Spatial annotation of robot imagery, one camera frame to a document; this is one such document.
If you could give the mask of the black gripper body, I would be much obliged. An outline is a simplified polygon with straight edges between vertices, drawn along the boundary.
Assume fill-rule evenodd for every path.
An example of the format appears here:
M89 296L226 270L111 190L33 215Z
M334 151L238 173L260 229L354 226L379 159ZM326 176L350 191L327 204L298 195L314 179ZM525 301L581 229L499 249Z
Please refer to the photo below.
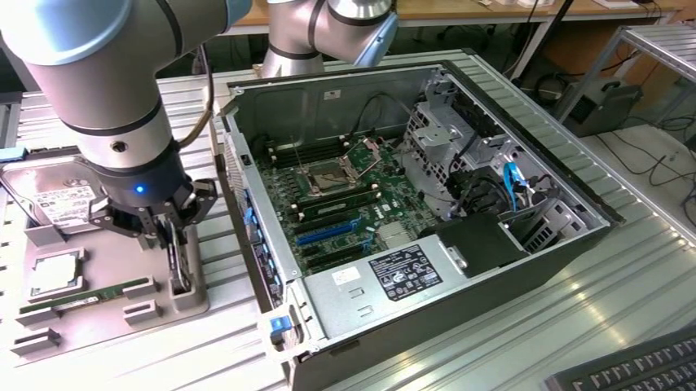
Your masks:
M93 164L92 168L113 206L129 214L139 209L160 212L166 202L179 207L194 191L175 140L144 165L115 169Z

